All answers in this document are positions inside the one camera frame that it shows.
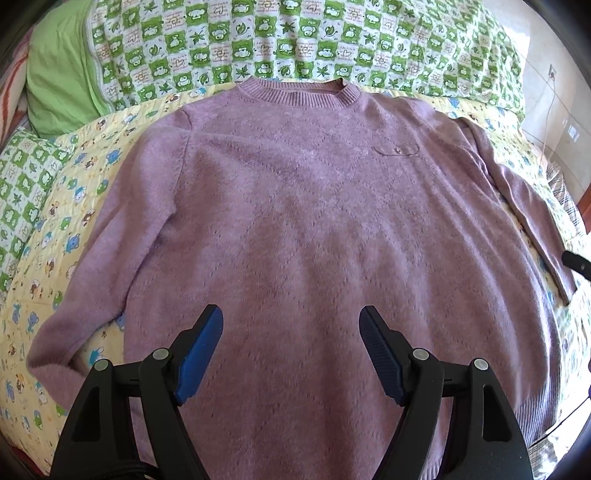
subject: pink sweater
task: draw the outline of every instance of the pink sweater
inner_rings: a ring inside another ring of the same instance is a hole
[[[495,185],[568,301],[550,212],[479,127],[340,80],[248,80],[142,136],[28,367],[69,406],[83,381],[70,360],[121,311],[134,362],[216,303],[224,333],[181,409],[210,476],[368,479],[401,412],[359,336],[373,304],[413,346],[488,360],[532,442],[555,420],[560,346]]]

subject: pillowcase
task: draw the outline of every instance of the pillowcase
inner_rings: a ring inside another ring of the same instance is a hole
[[[17,128],[0,153],[0,305],[57,173],[70,153]]]
[[[577,231],[577,235],[587,235],[585,230],[585,224],[583,217],[577,208],[577,204],[570,192],[566,188],[566,182],[564,181],[564,174],[560,169],[560,166],[555,162],[551,161],[548,163],[548,169],[546,169],[546,178],[550,185],[550,189],[556,199],[560,202],[566,213],[569,214],[571,221],[573,222],[574,228]]]
[[[27,65],[28,115],[43,138],[72,132],[109,113],[97,95],[85,40],[93,0],[69,0],[35,27]]]

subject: black cable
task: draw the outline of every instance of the black cable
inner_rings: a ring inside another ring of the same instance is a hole
[[[565,421],[567,421],[579,408],[581,408],[583,406],[583,404],[589,399],[589,397],[585,398],[582,402],[581,405],[579,405],[577,408],[575,408],[571,413],[569,413],[569,415],[563,420],[561,421],[556,427],[554,427],[551,431],[549,431],[546,435],[544,435],[542,438],[540,438],[538,441],[534,442],[532,445],[530,445],[530,448],[535,447],[536,445],[538,445],[540,442],[546,440],[546,438],[548,438],[550,435],[552,435],[557,429],[558,427],[560,427]]]
[[[101,470],[92,472],[77,473],[67,476],[49,476],[49,480],[113,480],[116,478],[128,478],[128,475],[139,475],[144,478],[145,475],[154,480],[161,480],[160,470],[149,463],[139,460],[125,460],[116,465],[107,466]]]

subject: sweater collar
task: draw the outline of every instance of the sweater collar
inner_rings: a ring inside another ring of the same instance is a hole
[[[278,82],[250,77],[238,88],[246,95],[278,105],[343,108],[353,104],[361,91],[343,79],[325,83]]]

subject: plaid fabric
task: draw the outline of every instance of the plaid fabric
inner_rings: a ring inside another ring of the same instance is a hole
[[[577,230],[578,235],[586,235],[585,224],[583,218],[575,204],[573,197],[566,188],[564,182],[564,175],[560,166],[555,162],[551,161],[548,163],[548,169],[546,170],[546,178],[552,189],[552,193],[556,199],[560,202],[566,213],[569,214],[570,219],[573,222],[574,227]]]

